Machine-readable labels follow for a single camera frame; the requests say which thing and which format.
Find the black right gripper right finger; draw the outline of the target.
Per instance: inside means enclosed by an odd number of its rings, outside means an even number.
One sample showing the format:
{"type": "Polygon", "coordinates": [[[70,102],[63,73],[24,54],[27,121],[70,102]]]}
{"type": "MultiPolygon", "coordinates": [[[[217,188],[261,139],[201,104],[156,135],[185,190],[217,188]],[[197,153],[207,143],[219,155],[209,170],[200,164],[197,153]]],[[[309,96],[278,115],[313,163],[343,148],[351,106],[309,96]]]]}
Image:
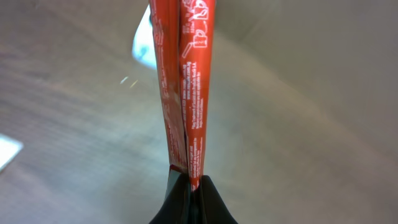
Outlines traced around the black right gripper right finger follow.
{"type": "Polygon", "coordinates": [[[201,177],[200,211],[203,224],[238,224],[208,175],[201,177]]]}

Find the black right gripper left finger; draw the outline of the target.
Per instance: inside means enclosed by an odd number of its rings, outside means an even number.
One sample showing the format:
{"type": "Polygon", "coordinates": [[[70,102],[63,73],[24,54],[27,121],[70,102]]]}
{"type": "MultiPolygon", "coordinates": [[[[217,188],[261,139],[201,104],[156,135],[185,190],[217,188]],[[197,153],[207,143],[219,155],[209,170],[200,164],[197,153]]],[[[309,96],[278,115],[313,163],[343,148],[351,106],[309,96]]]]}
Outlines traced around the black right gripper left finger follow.
{"type": "Polygon", "coordinates": [[[190,211],[190,179],[170,166],[164,202],[149,224],[187,224],[190,211]]]}

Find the red stick packet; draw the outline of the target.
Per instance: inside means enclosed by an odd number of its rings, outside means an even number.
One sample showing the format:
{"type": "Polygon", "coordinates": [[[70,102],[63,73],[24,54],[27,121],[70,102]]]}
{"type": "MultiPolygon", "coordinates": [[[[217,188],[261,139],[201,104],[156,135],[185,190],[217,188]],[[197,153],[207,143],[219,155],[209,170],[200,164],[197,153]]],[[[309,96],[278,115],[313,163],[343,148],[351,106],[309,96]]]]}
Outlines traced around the red stick packet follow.
{"type": "Polygon", "coordinates": [[[150,0],[150,20],[169,162],[188,174],[191,190],[203,175],[215,0],[150,0]]]}

